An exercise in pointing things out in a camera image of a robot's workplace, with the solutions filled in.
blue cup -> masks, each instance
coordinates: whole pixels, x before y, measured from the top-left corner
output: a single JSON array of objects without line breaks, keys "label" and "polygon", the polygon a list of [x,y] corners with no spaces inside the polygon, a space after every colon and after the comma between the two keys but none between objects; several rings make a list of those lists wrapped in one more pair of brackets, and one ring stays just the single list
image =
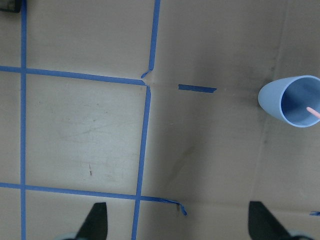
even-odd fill
[{"label": "blue cup", "polygon": [[298,128],[320,121],[307,111],[320,112],[320,79],[315,76],[292,76],[272,81],[259,92],[260,106],[271,116]]}]

cup rim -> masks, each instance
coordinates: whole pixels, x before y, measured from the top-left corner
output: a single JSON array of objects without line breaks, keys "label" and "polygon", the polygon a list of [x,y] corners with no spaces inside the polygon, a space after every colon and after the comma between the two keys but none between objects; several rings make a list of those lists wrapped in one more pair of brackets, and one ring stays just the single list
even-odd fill
[{"label": "cup rim", "polygon": [[[283,95],[285,94],[285,91],[287,90],[287,88],[293,84],[295,81],[297,80],[300,80],[300,79],[304,79],[304,78],[311,78],[311,79],[315,79],[317,80],[319,83],[320,83],[320,78],[316,77],[316,76],[312,76],[312,75],[302,75],[302,76],[293,76],[292,77],[292,80],[290,82],[288,82],[285,87],[283,88],[281,94],[280,94],[280,99],[282,100],[283,98]],[[278,105],[279,109],[280,109],[280,114],[281,116],[283,117],[283,119],[290,125],[294,126],[294,127],[298,127],[298,128],[307,128],[307,127],[311,127],[315,124],[317,124],[320,119],[316,119],[314,122],[308,124],[308,125],[298,125],[298,124],[295,124],[291,121],[289,121],[286,116],[284,115],[283,111],[282,111],[282,107],[281,107],[281,101],[279,101],[279,105]]]}]

pink stick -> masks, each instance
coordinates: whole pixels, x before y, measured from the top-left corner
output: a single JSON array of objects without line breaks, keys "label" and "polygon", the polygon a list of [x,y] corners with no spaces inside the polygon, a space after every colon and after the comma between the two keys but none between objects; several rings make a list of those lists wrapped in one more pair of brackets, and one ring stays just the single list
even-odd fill
[{"label": "pink stick", "polygon": [[308,107],[306,108],[306,110],[307,110],[309,113],[315,115],[318,119],[320,119],[320,113],[317,112],[316,110],[314,110],[313,108],[311,108],[311,107],[308,106]]}]

blue tape line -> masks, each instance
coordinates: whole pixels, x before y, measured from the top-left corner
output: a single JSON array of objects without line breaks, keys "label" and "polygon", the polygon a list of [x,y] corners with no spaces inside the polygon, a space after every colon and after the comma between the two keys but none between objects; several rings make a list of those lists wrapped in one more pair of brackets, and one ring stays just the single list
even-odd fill
[{"label": "blue tape line", "polygon": [[57,193],[57,194],[83,195],[83,196],[94,196],[94,197],[104,197],[104,198],[113,198],[113,199],[129,199],[129,200],[136,199],[135,195],[129,195],[129,194],[109,193],[109,192],[99,192],[99,191],[84,191],[84,190],[74,190],[74,189],[46,187],[46,186],[26,185],[25,189],[30,191],[40,191],[40,192],[49,192],[49,193]]},{"label": "blue tape line", "polygon": [[20,93],[20,208],[21,240],[26,240],[26,68],[27,68],[27,0],[21,6],[21,93]]},{"label": "blue tape line", "polygon": [[142,196],[141,200],[142,201],[150,201],[150,202],[159,202],[159,203],[165,203],[165,204],[176,204],[176,205],[179,205],[180,210],[183,213],[183,215],[185,215],[185,216],[188,215],[185,206],[178,201],[169,200],[169,199],[160,198],[160,197],[153,197],[153,196]]},{"label": "blue tape line", "polygon": [[142,79],[148,73],[150,73],[155,67],[157,36],[158,36],[158,25],[159,25],[159,15],[160,15],[160,3],[161,3],[161,0],[155,0],[154,1],[149,66],[148,66],[148,71],[146,71],[144,74],[142,74],[142,76],[141,76]]},{"label": "blue tape line", "polygon": [[8,189],[20,189],[20,184],[0,182],[0,188],[8,188]]},{"label": "blue tape line", "polygon": [[14,66],[0,66],[0,71],[11,72],[11,73],[20,73],[21,72],[21,68],[20,67],[14,67]]},{"label": "blue tape line", "polygon": [[141,192],[142,192],[142,183],[143,183],[143,175],[144,175],[144,167],[145,167],[150,104],[151,104],[151,90],[150,90],[150,87],[147,86],[146,93],[145,93],[144,115],[143,115],[143,125],[142,125],[142,135],[141,135],[141,145],[140,145],[140,158],[139,158],[139,167],[138,167],[138,178],[137,178],[137,184],[136,184],[136,194],[135,194],[136,199],[134,204],[131,240],[136,240],[137,238],[140,200],[141,200],[140,198],[141,198]]},{"label": "blue tape line", "polygon": [[130,85],[140,85],[140,86],[146,85],[144,83],[144,81],[137,80],[137,79],[111,77],[111,76],[100,76],[100,75],[68,72],[68,71],[53,71],[53,70],[27,68],[26,73],[27,74],[53,76],[53,77],[94,80],[94,81],[107,82],[107,83],[117,83],[117,84],[130,84]]},{"label": "blue tape line", "polygon": [[312,211],[310,212],[310,216],[320,216],[320,211]]},{"label": "blue tape line", "polygon": [[186,90],[186,91],[210,93],[210,94],[212,94],[215,90],[217,90],[214,87],[193,86],[193,85],[184,85],[184,84],[179,84],[178,89]]}]

pink straw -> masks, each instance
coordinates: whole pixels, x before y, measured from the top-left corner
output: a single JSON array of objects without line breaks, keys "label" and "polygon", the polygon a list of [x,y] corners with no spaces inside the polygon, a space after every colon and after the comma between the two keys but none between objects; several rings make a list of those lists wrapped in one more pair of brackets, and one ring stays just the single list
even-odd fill
[{"label": "pink straw", "polygon": [[316,110],[314,110],[313,108],[311,108],[311,107],[308,106],[308,107],[306,108],[306,110],[307,110],[309,113],[315,115],[318,119],[320,119],[320,113],[317,112]]}]

